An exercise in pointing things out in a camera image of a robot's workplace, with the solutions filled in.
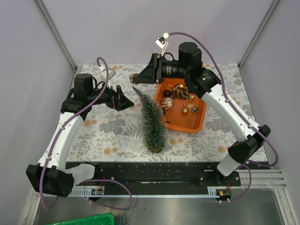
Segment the brown pine cone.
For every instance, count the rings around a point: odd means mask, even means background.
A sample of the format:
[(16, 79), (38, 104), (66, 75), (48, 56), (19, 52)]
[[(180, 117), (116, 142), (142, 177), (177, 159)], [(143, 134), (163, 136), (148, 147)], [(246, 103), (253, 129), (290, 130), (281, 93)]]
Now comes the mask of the brown pine cone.
[(136, 78), (137, 76), (138, 76), (137, 73), (133, 73), (133, 74), (130, 75), (129, 80), (130, 80), (130, 83), (131, 83), (132, 85), (137, 85), (137, 84), (139, 84), (138, 82), (135, 82), (135, 78)]

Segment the gold and brown ornament pile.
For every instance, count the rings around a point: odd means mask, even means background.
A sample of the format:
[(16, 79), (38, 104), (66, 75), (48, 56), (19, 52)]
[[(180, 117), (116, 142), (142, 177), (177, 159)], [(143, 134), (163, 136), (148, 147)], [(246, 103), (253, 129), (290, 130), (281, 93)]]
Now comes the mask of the gold and brown ornament pile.
[(183, 84), (174, 84), (172, 95), (174, 98), (178, 99), (188, 99), (189, 91)]

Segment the small green christmas tree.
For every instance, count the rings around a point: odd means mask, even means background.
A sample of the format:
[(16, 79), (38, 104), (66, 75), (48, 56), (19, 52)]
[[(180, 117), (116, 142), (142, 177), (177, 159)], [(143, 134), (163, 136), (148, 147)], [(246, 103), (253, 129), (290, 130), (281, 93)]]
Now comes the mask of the small green christmas tree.
[(133, 87), (141, 104), (143, 142), (152, 153), (160, 153), (166, 148), (167, 128), (160, 104), (147, 93)]

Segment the gold round ornament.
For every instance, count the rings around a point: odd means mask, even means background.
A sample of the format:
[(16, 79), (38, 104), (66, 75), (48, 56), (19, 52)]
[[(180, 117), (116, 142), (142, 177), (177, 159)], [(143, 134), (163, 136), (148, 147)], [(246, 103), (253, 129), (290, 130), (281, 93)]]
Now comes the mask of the gold round ornament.
[(190, 94), (188, 95), (189, 101), (192, 101), (194, 98), (195, 98), (195, 96), (194, 96), (193, 93), (190, 93)]

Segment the orange plastic tub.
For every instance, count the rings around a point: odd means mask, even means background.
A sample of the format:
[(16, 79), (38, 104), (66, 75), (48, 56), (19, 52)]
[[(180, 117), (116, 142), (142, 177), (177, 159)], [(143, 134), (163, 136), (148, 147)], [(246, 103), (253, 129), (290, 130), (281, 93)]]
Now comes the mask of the orange plastic tub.
[[(166, 90), (172, 91), (175, 85), (183, 84), (183, 79), (166, 78), (157, 88), (154, 100), (162, 103)], [(173, 100), (171, 109), (165, 111), (166, 126), (170, 130), (184, 133), (198, 133), (203, 128), (207, 104), (200, 98), (184, 100), (176, 98)]]

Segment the small gold bauble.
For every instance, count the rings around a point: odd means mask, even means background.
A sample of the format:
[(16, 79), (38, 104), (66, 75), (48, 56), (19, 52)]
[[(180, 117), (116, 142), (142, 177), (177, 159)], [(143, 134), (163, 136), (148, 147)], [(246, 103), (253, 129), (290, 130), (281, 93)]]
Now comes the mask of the small gold bauble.
[(187, 109), (187, 108), (183, 108), (183, 109), (181, 110), (181, 113), (182, 113), (183, 115), (188, 114), (188, 109)]

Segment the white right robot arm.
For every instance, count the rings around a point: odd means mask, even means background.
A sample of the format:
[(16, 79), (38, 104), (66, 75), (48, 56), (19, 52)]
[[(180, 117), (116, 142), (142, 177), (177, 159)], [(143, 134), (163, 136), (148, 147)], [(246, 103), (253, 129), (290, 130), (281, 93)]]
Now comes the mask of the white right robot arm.
[(135, 84), (161, 84), (166, 78), (184, 79), (187, 88), (212, 107), (226, 122), (236, 138), (226, 157), (218, 164), (213, 174), (220, 186), (230, 180), (230, 174), (245, 163), (264, 144), (270, 134), (267, 125), (260, 126), (250, 120), (246, 113), (222, 89), (221, 80), (214, 72), (203, 67), (202, 51), (194, 42), (179, 45), (179, 58), (169, 61), (154, 53), (146, 68), (131, 76)]

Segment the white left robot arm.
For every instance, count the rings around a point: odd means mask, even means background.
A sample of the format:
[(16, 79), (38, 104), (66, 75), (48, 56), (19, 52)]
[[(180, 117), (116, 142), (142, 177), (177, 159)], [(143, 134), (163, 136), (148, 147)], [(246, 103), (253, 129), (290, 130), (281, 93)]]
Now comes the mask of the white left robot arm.
[(26, 175), (36, 192), (67, 197), (74, 186), (85, 180), (91, 185), (101, 182), (101, 172), (90, 163), (66, 169), (68, 153), (79, 128), (92, 107), (100, 104), (116, 111), (134, 106), (119, 85), (115, 90), (105, 85), (99, 88), (91, 74), (76, 75), (74, 87), (62, 103), (51, 142), (37, 164), (28, 165), (26, 169)]

